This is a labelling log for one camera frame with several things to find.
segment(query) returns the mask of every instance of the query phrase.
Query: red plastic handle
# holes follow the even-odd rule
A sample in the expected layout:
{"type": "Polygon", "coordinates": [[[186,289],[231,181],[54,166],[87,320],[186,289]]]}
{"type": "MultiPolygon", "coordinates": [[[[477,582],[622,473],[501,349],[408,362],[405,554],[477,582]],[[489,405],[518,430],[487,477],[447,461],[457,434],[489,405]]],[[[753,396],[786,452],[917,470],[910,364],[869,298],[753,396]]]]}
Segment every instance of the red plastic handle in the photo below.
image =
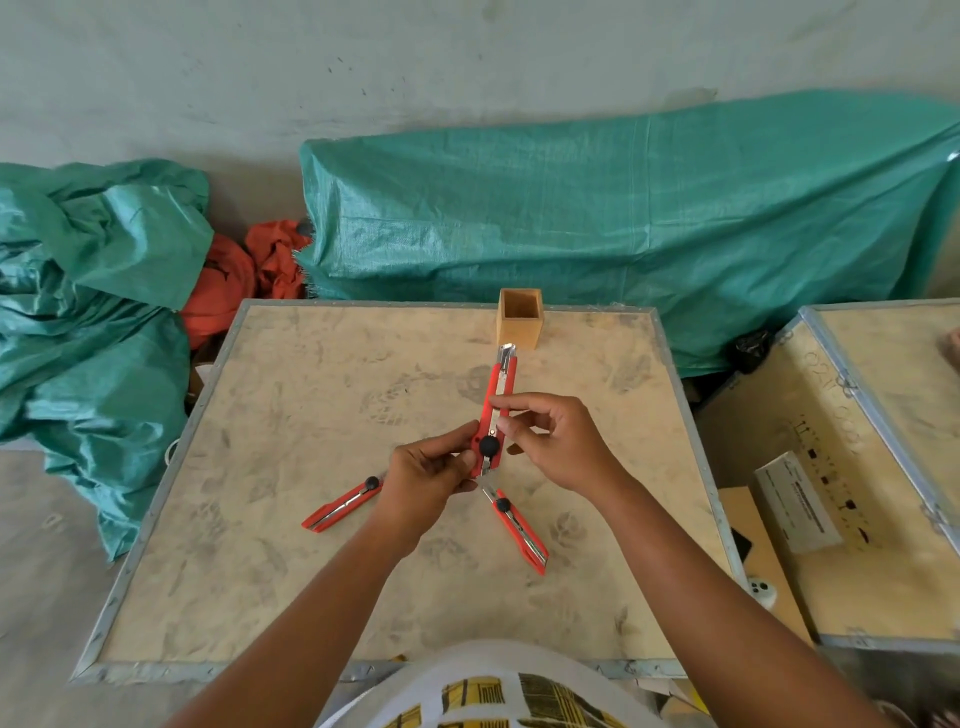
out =
{"type": "MultiPolygon", "coordinates": [[[[497,490],[496,496],[498,498],[506,497],[503,495],[503,491],[497,490]]],[[[546,574],[546,563],[540,563],[540,559],[534,555],[534,552],[530,550],[530,547],[523,540],[523,537],[520,535],[519,531],[516,530],[514,525],[510,522],[510,519],[507,517],[506,513],[501,513],[500,509],[496,507],[496,503],[491,503],[493,510],[496,511],[496,515],[500,517],[500,520],[503,521],[503,524],[507,526],[507,530],[510,531],[510,535],[514,537],[517,547],[520,549],[520,553],[523,554],[523,558],[527,560],[527,563],[534,568],[534,570],[540,575],[543,576],[546,574]]],[[[523,526],[523,530],[527,532],[527,536],[530,537],[530,540],[537,545],[537,548],[540,549],[540,553],[543,554],[543,558],[548,560],[550,558],[550,552],[546,550],[546,546],[543,545],[543,541],[540,540],[540,536],[534,533],[534,529],[530,527],[530,524],[527,522],[523,516],[520,515],[520,512],[516,510],[514,503],[510,502],[510,511],[514,514],[516,522],[523,526]]]]}
{"type": "MultiPolygon", "coordinates": [[[[487,395],[483,399],[483,411],[480,413],[480,426],[477,427],[477,433],[473,436],[473,439],[470,441],[470,449],[472,449],[477,456],[476,465],[473,466],[473,470],[470,471],[470,477],[477,477],[480,474],[480,469],[483,467],[483,455],[480,454],[480,441],[487,435],[490,431],[490,420],[493,416],[493,407],[490,404],[490,397],[496,393],[496,381],[500,378],[500,362],[497,362],[493,365],[493,368],[490,372],[490,383],[487,384],[487,395]]],[[[510,357],[510,362],[507,364],[507,381],[504,382],[503,394],[511,395],[514,393],[514,379],[516,378],[516,356],[510,357]]],[[[500,410],[500,417],[509,417],[510,408],[504,407],[500,410]]],[[[503,432],[499,429],[496,431],[496,439],[500,443],[500,448],[497,450],[496,455],[491,458],[490,468],[493,470],[500,464],[500,457],[503,455],[503,432]]]]}
{"type": "Polygon", "coordinates": [[[363,490],[366,487],[367,487],[366,482],[360,483],[360,485],[358,485],[356,488],[353,488],[352,490],[347,491],[342,496],[338,497],[336,500],[333,500],[329,502],[327,505],[323,505],[320,508],[318,508],[316,511],[311,513],[307,518],[305,518],[303,520],[303,523],[301,523],[300,525],[306,528],[308,531],[313,531],[314,533],[321,533],[323,531],[326,531],[331,525],[333,525],[337,521],[340,521],[341,519],[348,516],[349,514],[353,513],[353,511],[355,511],[357,508],[359,508],[361,505],[363,505],[368,500],[370,500],[373,496],[379,493],[381,488],[383,487],[382,478],[381,478],[379,487],[373,488],[371,490],[368,490],[366,493],[363,493],[363,490]],[[347,506],[346,508],[340,509],[339,511],[337,511],[337,513],[334,513],[329,518],[321,521],[321,519],[324,516],[326,516],[326,514],[332,513],[337,509],[337,506],[342,505],[343,503],[346,503],[348,500],[350,500],[352,497],[358,494],[361,494],[360,497],[357,500],[355,500],[353,503],[351,503],[349,506],[347,506]]]}

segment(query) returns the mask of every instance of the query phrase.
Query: black adjustment knob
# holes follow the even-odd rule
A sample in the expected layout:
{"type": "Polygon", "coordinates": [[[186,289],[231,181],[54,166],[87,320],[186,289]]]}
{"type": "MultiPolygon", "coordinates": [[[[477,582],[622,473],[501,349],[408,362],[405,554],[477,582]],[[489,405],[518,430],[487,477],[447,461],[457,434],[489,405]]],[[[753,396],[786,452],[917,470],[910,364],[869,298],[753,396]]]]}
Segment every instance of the black adjustment knob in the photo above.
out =
{"type": "Polygon", "coordinates": [[[494,457],[500,452],[500,441],[493,435],[487,435],[480,440],[480,454],[484,457],[494,457]]]}

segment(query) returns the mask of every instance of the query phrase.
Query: teal tarpaulin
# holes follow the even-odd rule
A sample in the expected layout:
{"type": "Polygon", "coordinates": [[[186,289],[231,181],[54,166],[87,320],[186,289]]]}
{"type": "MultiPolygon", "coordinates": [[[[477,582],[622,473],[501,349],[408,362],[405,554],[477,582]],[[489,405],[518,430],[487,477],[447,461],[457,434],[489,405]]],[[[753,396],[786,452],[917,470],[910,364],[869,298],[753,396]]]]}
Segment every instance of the teal tarpaulin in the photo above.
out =
{"type": "Polygon", "coordinates": [[[960,198],[960,109],[812,91],[300,149],[333,299],[653,305],[684,376],[807,303],[922,293],[960,198]]]}
{"type": "Polygon", "coordinates": [[[203,173],[161,159],[0,164],[0,441],[32,436],[48,473],[127,551],[186,422],[181,308],[213,231],[203,173]]]}

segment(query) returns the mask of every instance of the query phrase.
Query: box cutter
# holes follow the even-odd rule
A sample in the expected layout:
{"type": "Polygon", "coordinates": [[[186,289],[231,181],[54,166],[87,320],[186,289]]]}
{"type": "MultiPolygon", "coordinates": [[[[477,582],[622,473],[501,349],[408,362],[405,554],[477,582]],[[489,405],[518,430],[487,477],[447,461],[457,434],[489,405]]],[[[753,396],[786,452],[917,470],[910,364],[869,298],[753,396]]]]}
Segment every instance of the box cutter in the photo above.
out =
{"type": "Polygon", "coordinates": [[[347,491],[336,500],[321,506],[311,513],[300,525],[308,531],[321,533],[344,516],[355,511],[361,505],[380,492],[385,473],[379,477],[371,475],[351,491],[347,491]]]}
{"type": "Polygon", "coordinates": [[[513,344],[506,344],[497,352],[496,362],[490,373],[490,383],[487,385],[487,395],[484,397],[480,427],[470,441],[470,448],[477,454],[477,463],[473,466],[470,477],[476,479],[496,514],[507,526],[523,558],[538,574],[543,575],[546,573],[546,561],[550,557],[543,541],[534,533],[503,491],[494,489],[491,485],[493,478],[491,471],[499,466],[500,456],[503,454],[504,435],[497,428],[496,423],[501,417],[508,417],[510,410],[494,410],[490,404],[490,397],[512,394],[515,377],[516,347],[513,344]]]}

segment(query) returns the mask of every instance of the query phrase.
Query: left hand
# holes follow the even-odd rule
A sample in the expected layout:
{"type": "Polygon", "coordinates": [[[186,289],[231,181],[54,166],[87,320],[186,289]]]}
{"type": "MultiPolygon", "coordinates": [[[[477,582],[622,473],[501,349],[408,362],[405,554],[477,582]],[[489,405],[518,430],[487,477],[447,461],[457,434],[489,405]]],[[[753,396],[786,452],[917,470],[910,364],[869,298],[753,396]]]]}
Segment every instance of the left hand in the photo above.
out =
{"type": "Polygon", "coordinates": [[[403,555],[412,553],[420,536],[437,522],[450,496],[477,487],[469,473],[476,463],[470,438],[478,426],[473,420],[394,450],[369,522],[396,536],[403,555]]]}

